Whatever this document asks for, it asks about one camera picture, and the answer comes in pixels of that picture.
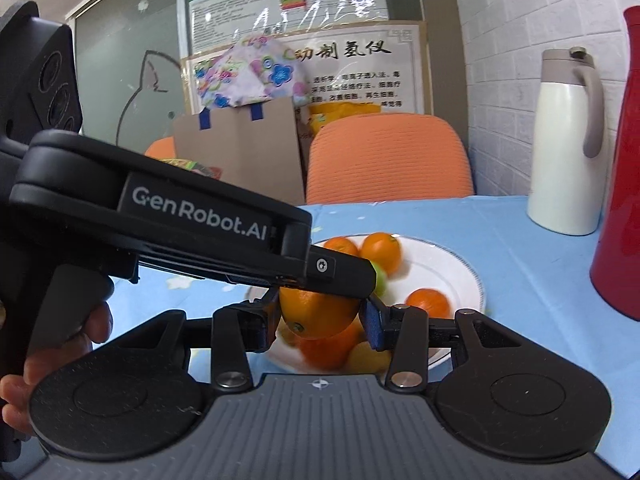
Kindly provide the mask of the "person's left hand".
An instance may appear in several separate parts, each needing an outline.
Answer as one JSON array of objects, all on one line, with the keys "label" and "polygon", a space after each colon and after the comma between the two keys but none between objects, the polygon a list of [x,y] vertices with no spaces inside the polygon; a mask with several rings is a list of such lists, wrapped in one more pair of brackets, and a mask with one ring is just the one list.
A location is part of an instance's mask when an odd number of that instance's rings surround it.
[{"label": "person's left hand", "polygon": [[105,302],[95,307],[79,333],[61,347],[41,350],[29,356],[23,375],[6,375],[1,379],[3,421],[21,434],[32,436],[28,406],[32,390],[43,378],[60,367],[74,362],[92,351],[93,344],[103,344],[110,338],[113,315]]}]

